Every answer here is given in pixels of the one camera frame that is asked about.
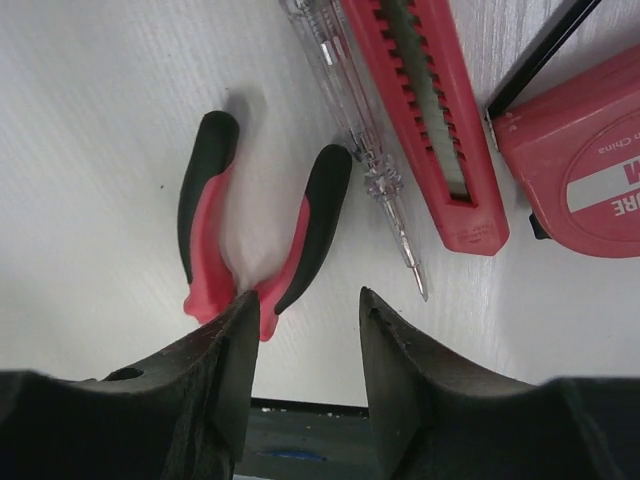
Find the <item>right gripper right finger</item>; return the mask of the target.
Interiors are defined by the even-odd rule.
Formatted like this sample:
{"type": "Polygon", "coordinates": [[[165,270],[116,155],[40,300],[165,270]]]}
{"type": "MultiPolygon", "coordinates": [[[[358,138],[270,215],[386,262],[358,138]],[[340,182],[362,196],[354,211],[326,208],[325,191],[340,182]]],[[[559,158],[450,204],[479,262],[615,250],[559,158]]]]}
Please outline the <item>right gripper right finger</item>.
{"type": "Polygon", "coordinates": [[[639,382],[489,370],[359,300],[369,418],[383,479],[635,479],[639,382]]]}

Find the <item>red utility knife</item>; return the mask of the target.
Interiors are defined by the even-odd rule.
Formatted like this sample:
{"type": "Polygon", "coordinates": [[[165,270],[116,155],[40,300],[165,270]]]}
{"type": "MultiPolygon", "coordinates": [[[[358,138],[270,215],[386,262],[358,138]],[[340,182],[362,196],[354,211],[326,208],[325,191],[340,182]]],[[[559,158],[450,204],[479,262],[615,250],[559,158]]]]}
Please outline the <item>red utility knife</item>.
{"type": "Polygon", "coordinates": [[[341,6],[444,246],[495,255],[509,226],[449,3],[341,6]]]}

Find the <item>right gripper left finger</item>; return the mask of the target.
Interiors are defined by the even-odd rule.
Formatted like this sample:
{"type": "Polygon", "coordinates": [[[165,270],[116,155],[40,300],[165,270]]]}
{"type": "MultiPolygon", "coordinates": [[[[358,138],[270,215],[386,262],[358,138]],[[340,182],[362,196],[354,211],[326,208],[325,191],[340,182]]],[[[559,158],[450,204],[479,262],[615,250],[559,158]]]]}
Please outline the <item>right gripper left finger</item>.
{"type": "Polygon", "coordinates": [[[101,380],[1,375],[5,479],[229,479],[241,461],[258,351],[255,292],[101,380]]]}

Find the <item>red black pliers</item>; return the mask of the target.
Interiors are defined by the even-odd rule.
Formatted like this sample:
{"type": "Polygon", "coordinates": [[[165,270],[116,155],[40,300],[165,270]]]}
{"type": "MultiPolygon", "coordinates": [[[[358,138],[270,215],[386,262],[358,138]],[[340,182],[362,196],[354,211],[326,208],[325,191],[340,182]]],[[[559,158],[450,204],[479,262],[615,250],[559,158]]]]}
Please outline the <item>red black pliers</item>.
{"type": "Polygon", "coordinates": [[[283,199],[265,189],[240,197],[248,185],[237,160],[241,127],[224,110],[198,126],[182,180],[178,248],[188,285],[184,312],[206,324],[245,290],[259,298],[262,341],[307,291],[331,248],[349,189],[353,161],[346,148],[324,146],[308,163],[307,180],[283,199]]]}

